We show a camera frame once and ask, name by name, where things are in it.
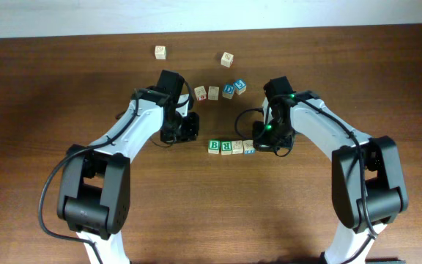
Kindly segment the wooden block blue side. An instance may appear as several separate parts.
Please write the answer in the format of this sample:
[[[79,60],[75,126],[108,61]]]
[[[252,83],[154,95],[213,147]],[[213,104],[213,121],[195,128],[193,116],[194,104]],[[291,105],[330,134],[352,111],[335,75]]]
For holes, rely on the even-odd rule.
[[[253,154],[256,152],[256,149],[253,146],[253,140],[248,139],[243,141],[243,153],[245,155]]]

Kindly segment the wooden block green letter B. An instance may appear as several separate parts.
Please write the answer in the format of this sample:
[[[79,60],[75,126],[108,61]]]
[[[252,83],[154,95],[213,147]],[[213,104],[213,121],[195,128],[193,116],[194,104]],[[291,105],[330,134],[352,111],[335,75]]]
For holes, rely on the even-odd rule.
[[[221,149],[221,142],[219,140],[209,140],[208,153],[219,155],[220,149]]]

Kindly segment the wooden block green letter R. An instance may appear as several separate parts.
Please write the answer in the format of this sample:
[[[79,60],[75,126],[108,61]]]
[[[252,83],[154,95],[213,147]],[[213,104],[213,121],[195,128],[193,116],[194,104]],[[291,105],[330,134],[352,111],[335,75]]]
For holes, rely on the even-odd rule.
[[[232,154],[232,142],[231,141],[221,141],[221,154],[222,155],[231,155]]]

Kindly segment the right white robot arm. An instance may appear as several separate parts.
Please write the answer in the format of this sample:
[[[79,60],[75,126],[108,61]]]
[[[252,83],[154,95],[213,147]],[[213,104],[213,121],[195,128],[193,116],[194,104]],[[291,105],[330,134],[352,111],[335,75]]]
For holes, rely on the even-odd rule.
[[[409,205],[395,141],[356,130],[313,92],[265,95],[255,148],[276,151],[280,141],[299,133],[331,162],[331,200],[339,223],[321,263],[365,263],[378,235]]]

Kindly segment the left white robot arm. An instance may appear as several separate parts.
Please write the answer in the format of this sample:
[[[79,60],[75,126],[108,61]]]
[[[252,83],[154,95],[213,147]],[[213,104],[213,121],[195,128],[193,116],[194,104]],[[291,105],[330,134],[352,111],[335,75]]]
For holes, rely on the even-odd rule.
[[[129,263],[121,229],[130,208],[130,164],[156,132],[165,134],[166,144],[193,141],[199,117],[192,106],[192,95],[140,89],[107,133],[67,151],[57,215],[76,233],[91,263]]]

